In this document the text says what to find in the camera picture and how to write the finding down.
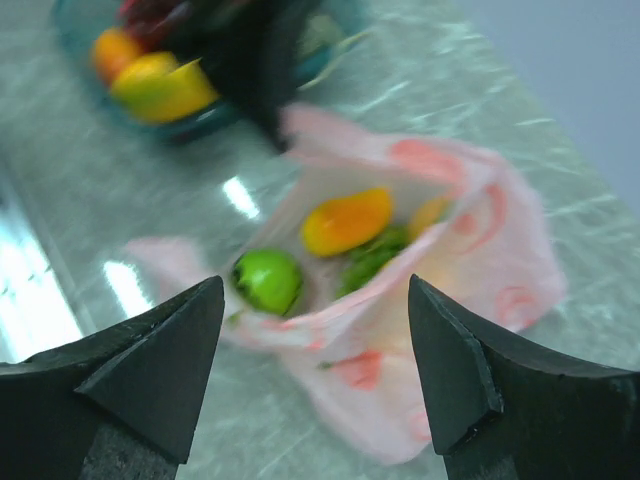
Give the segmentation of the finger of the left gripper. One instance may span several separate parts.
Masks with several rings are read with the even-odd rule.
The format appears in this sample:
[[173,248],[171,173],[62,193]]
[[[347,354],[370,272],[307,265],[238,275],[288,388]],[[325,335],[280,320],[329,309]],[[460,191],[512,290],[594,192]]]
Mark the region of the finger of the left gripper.
[[194,1],[174,41],[202,55],[204,73],[223,99],[283,153],[289,146],[283,110],[295,96],[304,29],[303,1],[242,1],[238,7]]

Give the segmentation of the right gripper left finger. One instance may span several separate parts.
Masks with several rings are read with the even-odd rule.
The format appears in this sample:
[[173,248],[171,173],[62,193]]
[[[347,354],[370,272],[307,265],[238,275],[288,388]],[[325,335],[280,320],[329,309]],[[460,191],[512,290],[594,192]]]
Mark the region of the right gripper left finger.
[[1,367],[5,479],[172,479],[188,461],[224,313],[210,277]]

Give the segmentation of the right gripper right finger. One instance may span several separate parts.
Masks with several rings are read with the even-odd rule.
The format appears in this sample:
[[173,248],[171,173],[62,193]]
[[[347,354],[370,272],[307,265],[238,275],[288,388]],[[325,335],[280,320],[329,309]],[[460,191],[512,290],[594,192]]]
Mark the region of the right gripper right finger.
[[639,375],[543,347],[412,277],[411,340],[451,479],[635,479]]

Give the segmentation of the green striped watermelon ball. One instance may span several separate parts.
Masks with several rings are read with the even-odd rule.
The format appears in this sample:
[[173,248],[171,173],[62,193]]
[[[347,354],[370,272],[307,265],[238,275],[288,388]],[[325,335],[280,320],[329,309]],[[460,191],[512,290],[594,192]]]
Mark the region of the green striped watermelon ball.
[[286,251],[251,249],[231,270],[232,285],[254,309],[284,317],[298,301],[304,285],[300,265]]

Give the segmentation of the green grape bunch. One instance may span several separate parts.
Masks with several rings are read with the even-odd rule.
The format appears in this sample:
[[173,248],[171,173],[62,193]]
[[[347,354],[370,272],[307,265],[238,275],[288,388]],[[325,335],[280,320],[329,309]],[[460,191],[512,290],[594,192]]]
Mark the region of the green grape bunch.
[[369,242],[351,250],[348,264],[340,276],[336,297],[341,298],[365,286],[408,245],[407,227],[391,225]]

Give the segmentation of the orange peach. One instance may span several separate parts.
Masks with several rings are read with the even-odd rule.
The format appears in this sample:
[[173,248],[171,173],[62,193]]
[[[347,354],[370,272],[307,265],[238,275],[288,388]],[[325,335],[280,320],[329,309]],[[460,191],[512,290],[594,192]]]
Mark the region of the orange peach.
[[411,242],[433,225],[440,223],[448,214],[451,201],[443,196],[434,197],[419,207],[410,218],[407,231]]

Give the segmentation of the pink plastic bag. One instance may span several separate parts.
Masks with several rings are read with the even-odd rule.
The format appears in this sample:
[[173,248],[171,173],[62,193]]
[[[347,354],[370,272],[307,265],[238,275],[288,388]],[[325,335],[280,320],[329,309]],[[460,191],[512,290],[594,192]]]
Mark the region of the pink plastic bag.
[[[221,337],[278,356],[347,442],[380,463],[405,463],[431,440],[409,330],[410,277],[508,330],[529,327],[566,291],[542,202],[506,159],[459,140],[378,134],[302,104],[287,109],[285,130],[301,174],[247,247],[293,254],[302,298],[282,319],[226,285]],[[321,202],[372,187],[390,190],[398,223],[434,197],[451,206],[367,285],[337,298],[341,260],[311,255],[300,228]]]

